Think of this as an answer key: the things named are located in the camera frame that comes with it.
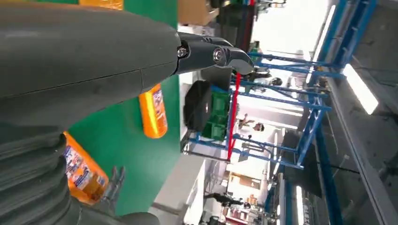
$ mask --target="bottle label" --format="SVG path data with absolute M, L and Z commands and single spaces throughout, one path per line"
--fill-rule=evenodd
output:
M 70 145 L 67 145 L 64 157 L 67 163 L 66 176 L 78 189 L 83 190 L 93 178 L 94 173 L 84 162 L 83 157 Z M 105 179 L 101 176 L 98 176 L 96 181 L 102 186 L 105 185 Z
M 156 119 L 161 123 L 162 126 L 167 126 L 166 114 L 163 103 L 163 93 L 161 89 L 157 90 L 152 94 L 153 105 L 155 107 Z

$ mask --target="cardboard box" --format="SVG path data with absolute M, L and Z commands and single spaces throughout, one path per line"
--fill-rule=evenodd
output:
M 219 14 L 208 0 L 178 0 L 178 22 L 181 24 L 207 25 Z

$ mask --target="green crate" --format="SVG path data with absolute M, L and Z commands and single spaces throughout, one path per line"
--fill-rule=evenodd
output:
M 203 129 L 202 136 L 223 141 L 227 134 L 228 117 L 212 115 Z
M 212 115 L 228 116 L 230 109 L 230 94 L 227 92 L 212 92 Z

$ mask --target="detergent bottle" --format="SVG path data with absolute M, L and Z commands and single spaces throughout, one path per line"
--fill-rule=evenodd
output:
M 167 132 L 166 110 L 164 108 L 161 84 L 138 96 L 144 134 L 150 138 L 161 138 Z
M 98 6 L 123 10 L 124 0 L 79 0 L 81 6 Z
M 66 176 L 72 196 L 93 205 L 104 193 L 109 179 L 90 155 L 68 133 L 66 137 Z

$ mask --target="bolt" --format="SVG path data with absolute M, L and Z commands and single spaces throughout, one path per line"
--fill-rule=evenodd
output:
M 179 58 L 184 57 L 184 56 L 187 54 L 187 52 L 188 52 L 188 50 L 187 50 L 186 48 L 180 47 L 180 48 L 177 50 L 177 56 L 178 56 Z
M 213 52 L 213 60 L 214 61 L 220 61 L 222 58 L 222 51 L 221 49 L 216 49 Z

